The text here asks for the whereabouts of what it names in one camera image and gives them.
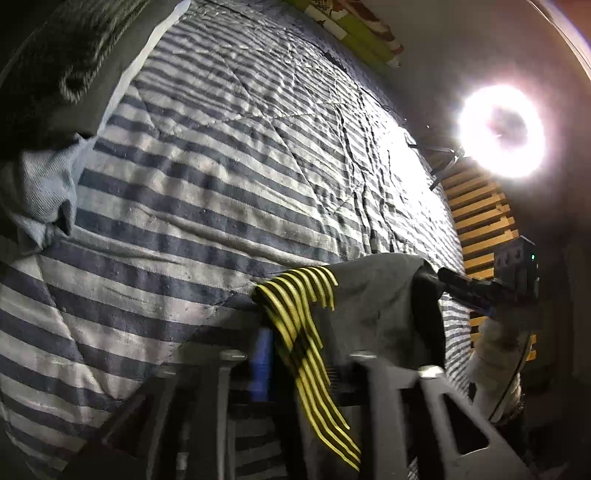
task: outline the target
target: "yellow and black striped cloth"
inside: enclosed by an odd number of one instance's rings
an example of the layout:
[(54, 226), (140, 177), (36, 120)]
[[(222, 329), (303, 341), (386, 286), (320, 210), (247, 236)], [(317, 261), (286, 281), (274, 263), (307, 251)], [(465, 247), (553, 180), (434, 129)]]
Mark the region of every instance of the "yellow and black striped cloth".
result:
[(423, 272), (433, 270), (420, 257), (375, 254), (295, 268), (254, 288), (253, 299), (272, 323), (276, 349), (294, 378), (301, 418), (307, 418), (300, 428), (311, 480), (354, 479), (361, 468), (361, 411), (339, 410), (331, 394), (355, 386), (346, 378), (330, 385), (327, 369), (346, 371), (358, 350), (403, 368), (443, 366), (439, 297)]
[(359, 470), (361, 450), (348, 433), (345, 418), (328, 390), (329, 376), (320, 350), (322, 340), (310, 303), (335, 310), (337, 279), (326, 267), (289, 270), (255, 287), (260, 302), (279, 332), (279, 354), (295, 379), (301, 404), (318, 438), (351, 467)]

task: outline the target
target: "light blue towel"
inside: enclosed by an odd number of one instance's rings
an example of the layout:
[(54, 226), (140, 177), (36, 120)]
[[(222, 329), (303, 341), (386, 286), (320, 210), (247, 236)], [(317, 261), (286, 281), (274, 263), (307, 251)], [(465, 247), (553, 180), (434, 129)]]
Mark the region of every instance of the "light blue towel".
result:
[(60, 151), (23, 151), (0, 170), (0, 203), (18, 227), (23, 253), (40, 252), (56, 238), (70, 235), (76, 219), (76, 185), (85, 157), (95, 145), (75, 134)]

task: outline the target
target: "blue and white striped quilt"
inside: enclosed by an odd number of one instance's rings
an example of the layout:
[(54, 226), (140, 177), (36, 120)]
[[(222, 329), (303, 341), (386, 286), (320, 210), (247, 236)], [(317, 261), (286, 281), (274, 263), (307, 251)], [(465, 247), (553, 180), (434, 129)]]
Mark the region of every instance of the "blue and white striped quilt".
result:
[[(387, 251), (463, 269), (442, 191), (377, 99), (289, 5), (193, 1), (87, 159), (72, 237), (22, 258), (0, 236), (0, 411), (39, 476), (195, 332), (240, 346), (261, 278)], [(441, 305), (465, 389), (467, 314)], [(240, 476), (281, 476), (244, 455)]]

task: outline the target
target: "wooden bed frame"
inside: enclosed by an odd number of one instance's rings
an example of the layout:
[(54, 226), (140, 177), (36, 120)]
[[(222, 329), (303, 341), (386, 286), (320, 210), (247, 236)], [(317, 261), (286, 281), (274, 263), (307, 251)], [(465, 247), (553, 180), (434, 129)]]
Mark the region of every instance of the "wooden bed frame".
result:
[[(456, 222), (457, 234), (462, 243), (466, 274), (472, 278), (494, 276), (493, 249), (519, 236), (511, 207), (490, 173), (478, 166), (460, 166), (454, 174), (441, 182), (447, 202)], [(470, 313), (471, 349), (480, 336), (479, 326), (486, 317)], [(532, 335), (532, 344), (536, 343)], [(528, 361), (535, 360), (536, 350), (531, 350)]]

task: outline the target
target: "metal screw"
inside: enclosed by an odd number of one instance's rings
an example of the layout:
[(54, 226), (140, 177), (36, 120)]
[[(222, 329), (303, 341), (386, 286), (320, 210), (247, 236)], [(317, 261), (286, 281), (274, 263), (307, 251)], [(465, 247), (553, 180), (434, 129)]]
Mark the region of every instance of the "metal screw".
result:
[(437, 365), (425, 365), (418, 369), (418, 376), (421, 378), (437, 378), (445, 376), (443, 368)]
[(224, 350), (220, 353), (220, 359), (228, 362), (241, 362), (246, 359), (246, 355), (240, 350)]

